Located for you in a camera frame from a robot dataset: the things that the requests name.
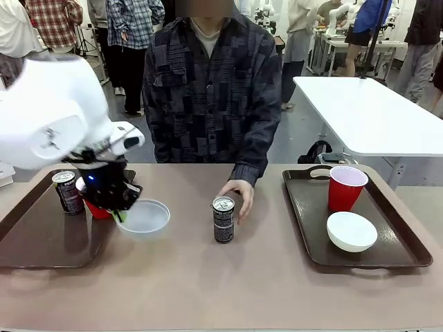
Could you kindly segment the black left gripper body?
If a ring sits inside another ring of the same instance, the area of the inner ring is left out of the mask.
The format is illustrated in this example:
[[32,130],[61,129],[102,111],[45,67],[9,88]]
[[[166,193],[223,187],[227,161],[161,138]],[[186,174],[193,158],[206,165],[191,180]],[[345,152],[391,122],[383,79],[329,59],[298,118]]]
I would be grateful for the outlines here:
[[71,164],[84,181],[83,197],[97,208],[111,212],[129,210],[143,192],[126,175],[127,159],[123,156],[97,157],[88,149],[71,153]]

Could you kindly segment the person's left hand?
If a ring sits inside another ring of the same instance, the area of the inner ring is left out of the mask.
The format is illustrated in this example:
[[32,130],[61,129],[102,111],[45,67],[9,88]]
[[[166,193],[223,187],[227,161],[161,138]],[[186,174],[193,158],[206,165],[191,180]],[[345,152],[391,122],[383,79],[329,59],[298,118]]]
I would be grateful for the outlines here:
[[254,188],[245,180],[229,180],[225,186],[221,188],[218,196],[226,196],[229,192],[236,192],[242,197],[242,206],[237,218],[237,223],[241,224],[253,206]]

